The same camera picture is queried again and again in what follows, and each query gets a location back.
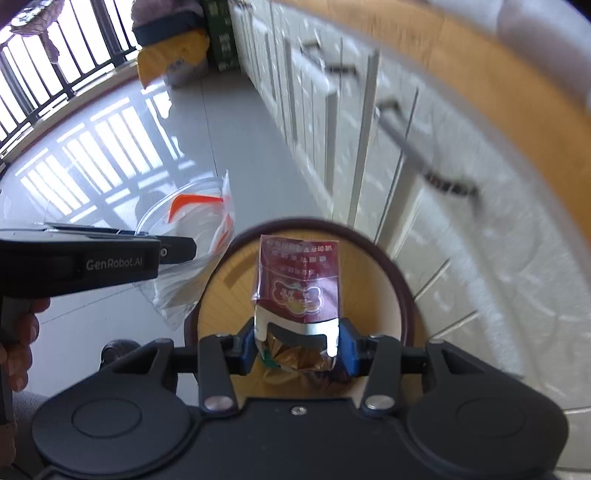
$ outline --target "dark brown stool rim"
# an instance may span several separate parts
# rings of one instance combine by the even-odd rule
[[[270,222],[262,223],[254,226],[245,232],[238,235],[228,247],[226,254],[220,260],[220,263],[213,271],[207,286],[203,291],[202,298],[205,297],[207,289],[211,284],[211,279],[215,277],[222,265],[237,251],[257,240],[261,235],[274,235],[278,232],[286,230],[310,230],[319,233],[328,233],[330,235],[338,236],[348,242],[356,245],[361,250],[365,251],[376,263],[382,268],[388,277],[396,295],[398,296],[398,304],[400,305],[400,319],[401,319],[401,335],[400,342],[403,345],[412,345],[414,342],[414,312],[416,307],[402,273],[392,260],[384,253],[384,251],[373,244],[368,238],[351,230],[348,227],[339,225],[337,223],[328,222],[316,218],[284,218],[280,220],[272,220]],[[199,322],[199,311],[201,309],[201,301],[199,301],[191,314],[187,316],[184,322],[184,340],[185,345],[193,346],[197,343],[197,324]]]

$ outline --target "round black cover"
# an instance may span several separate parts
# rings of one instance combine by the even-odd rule
[[[32,430],[49,463],[85,475],[113,475],[161,459],[189,427],[187,407],[153,378],[108,372],[48,400]]]
[[[426,454],[467,478],[552,470],[568,435],[552,401],[490,375],[452,375],[410,408],[407,421]]]

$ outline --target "ziplock bag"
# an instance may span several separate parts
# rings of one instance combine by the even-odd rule
[[[173,330],[182,325],[201,298],[234,237],[234,223],[228,172],[222,178],[198,180],[172,192],[140,220],[136,235],[185,236],[197,246],[193,260],[160,265],[157,278],[136,284]]]

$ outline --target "metal railing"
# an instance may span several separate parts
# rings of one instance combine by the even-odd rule
[[[60,51],[57,64],[38,37],[0,31],[0,155],[39,119],[137,55],[132,0],[66,0],[48,29]]]

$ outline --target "cabinet handle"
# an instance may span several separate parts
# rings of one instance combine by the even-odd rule
[[[252,4],[245,2],[244,0],[230,0],[237,7],[244,9],[252,9]]]
[[[467,197],[478,193],[478,187],[473,182],[469,180],[446,179],[434,171],[423,155],[408,142],[403,134],[398,132],[398,130],[396,130],[396,128],[384,118],[382,113],[388,109],[394,110],[396,113],[401,113],[400,103],[397,100],[388,100],[376,105],[374,115],[378,121],[378,125],[382,127],[390,139],[400,147],[406,161],[418,171],[429,185],[443,193],[449,193],[460,197]]]
[[[316,65],[322,73],[353,76],[357,75],[357,69],[355,68],[355,65],[343,65],[342,63],[326,63],[326,61],[322,57],[312,55],[310,50],[312,50],[313,48],[322,52],[322,47],[320,46],[320,43],[318,43],[316,40],[300,43],[300,53],[302,54],[302,56],[310,62],[312,62],[314,65]]]

